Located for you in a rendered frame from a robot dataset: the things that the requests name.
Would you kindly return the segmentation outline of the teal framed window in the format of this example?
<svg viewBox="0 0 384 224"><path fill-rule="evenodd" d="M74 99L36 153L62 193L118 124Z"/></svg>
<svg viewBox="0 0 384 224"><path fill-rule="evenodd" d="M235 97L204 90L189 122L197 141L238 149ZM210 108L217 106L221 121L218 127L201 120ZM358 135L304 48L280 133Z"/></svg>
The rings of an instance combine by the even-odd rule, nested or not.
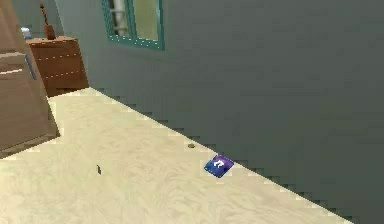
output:
<svg viewBox="0 0 384 224"><path fill-rule="evenodd" d="M101 0L107 39L164 51L163 0Z"/></svg>

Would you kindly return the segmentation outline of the blue flat box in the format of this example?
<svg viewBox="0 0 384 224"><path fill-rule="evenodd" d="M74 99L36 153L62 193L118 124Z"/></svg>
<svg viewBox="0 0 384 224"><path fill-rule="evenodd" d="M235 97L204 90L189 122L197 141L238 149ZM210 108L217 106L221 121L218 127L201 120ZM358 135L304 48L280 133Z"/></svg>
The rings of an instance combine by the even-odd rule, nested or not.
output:
<svg viewBox="0 0 384 224"><path fill-rule="evenodd" d="M227 157L217 154L209 160L204 169L217 178L223 177L234 165L234 162Z"/></svg>

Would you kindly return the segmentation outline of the light brown wooden cupboard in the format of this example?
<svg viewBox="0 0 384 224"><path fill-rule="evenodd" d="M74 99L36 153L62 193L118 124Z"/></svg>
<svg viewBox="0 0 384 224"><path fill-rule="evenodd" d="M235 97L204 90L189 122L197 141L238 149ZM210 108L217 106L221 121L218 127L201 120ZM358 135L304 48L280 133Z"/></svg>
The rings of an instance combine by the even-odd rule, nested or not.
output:
<svg viewBox="0 0 384 224"><path fill-rule="evenodd" d="M0 0L0 159L60 136L11 0Z"/></svg>

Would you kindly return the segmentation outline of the brown vase with stem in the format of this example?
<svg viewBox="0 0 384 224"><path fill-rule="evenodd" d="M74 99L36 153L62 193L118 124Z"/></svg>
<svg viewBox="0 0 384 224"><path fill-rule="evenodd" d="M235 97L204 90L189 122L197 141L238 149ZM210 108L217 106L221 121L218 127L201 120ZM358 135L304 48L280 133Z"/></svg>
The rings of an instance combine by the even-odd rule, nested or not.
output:
<svg viewBox="0 0 384 224"><path fill-rule="evenodd" d="M47 14L46 14L46 11L45 11L44 4L40 3L39 7L41 9L41 12L42 12L42 15L43 15L43 19L44 19L44 33L46 35L46 38L48 40L55 40L56 39L55 31L54 31L53 26L48 23L48 18L47 18Z"/></svg>

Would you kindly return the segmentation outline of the reddish brown chest of drawers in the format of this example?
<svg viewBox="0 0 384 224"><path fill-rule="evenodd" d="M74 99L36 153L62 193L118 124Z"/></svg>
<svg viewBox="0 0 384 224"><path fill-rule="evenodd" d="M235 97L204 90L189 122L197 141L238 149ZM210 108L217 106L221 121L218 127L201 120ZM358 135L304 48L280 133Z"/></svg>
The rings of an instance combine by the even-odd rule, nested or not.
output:
<svg viewBox="0 0 384 224"><path fill-rule="evenodd" d="M26 43L33 53L48 97L89 87L76 38L34 38Z"/></svg>

